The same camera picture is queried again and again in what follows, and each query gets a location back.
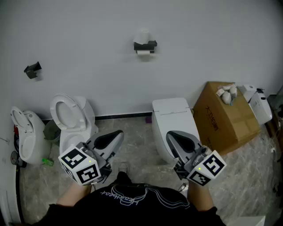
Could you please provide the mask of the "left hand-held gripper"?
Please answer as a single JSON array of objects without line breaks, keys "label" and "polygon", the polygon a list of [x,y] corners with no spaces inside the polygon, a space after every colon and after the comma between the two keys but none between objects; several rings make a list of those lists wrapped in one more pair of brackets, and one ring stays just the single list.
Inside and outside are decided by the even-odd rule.
[{"label": "left hand-held gripper", "polygon": [[77,184],[103,183],[112,172],[108,159],[116,155],[123,140],[122,130],[98,132],[87,142],[70,146],[58,158]]}]

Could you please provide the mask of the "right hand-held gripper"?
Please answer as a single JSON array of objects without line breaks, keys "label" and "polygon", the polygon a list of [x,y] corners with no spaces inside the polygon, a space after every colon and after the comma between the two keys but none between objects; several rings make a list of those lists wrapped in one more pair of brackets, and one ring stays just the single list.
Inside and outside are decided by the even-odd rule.
[{"label": "right hand-held gripper", "polygon": [[201,146],[193,134],[183,131],[169,131],[167,143],[178,162],[174,170],[180,179],[188,179],[205,186],[215,179],[226,167],[225,161],[216,150]]}]

